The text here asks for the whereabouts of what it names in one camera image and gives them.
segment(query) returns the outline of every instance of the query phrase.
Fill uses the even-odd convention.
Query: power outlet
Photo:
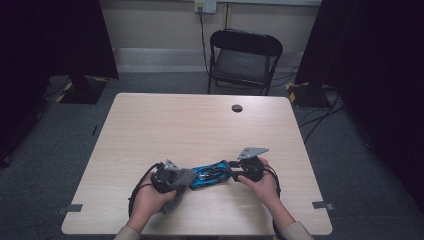
[[[206,13],[216,13],[216,1],[206,1]]]
[[[216,0],[194,1],[194,12],[199,12],[199,8],[202,9],[202,13],[216,13]]]
[[[194,12],[199,12],[199,8],[202,9],[203,13],[206,13],[205,1],[201,1],[201,0],[194,1]]]

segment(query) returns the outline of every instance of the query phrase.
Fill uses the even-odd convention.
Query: blue object
[[[212,165],[196,167],[192,170],[196,172],[197,177],[189,186],[191,190],[199,190],[223,183],[231,177],[230,165],[225,160]]]

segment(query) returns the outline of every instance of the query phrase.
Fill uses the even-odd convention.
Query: chair backrest
[[[211,50],[222,48],[237,52],[254,53],[279,58],[283,45],[273,36],[235,29],[214,32],[210,38]]]

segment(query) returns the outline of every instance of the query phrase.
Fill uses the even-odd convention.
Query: sleeve
[[[114,240],[139,240],[139,239],[140,239],[140,234],[127,226],[123,226],[114,238]]]
[[[294,222],[290,224],[281,233],[286,240],[313,240],[314,238],[309,234],[308,230],[301,222]]]

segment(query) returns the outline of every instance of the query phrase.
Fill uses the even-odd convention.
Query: gray bracket
[[[178,171],[181,170],[175,163],[173,163],[171,160],[166,159],[165,166],[163,167],[165,170],[168,171]]]
[[[252,157],[256,157],[259,154],[262,154],[264,152],[268,152],[269,149],[268,148],[252,148],[252,147],[247,147],[244,148],[243,151],[239,154],[239,156],[237,157],[238,160],[242,160],[242,159],[249,159]]]
[[[82,204],[69,204],[66,207],[59,207],[56,210],[56,214],[65,215],[68,212],[81,212]]]
[[[332,211],[336,209],[333,203],[325,203],[324,201],[313,202],[312,206],[314,206],[314,209],[326,208],[327,211]]]

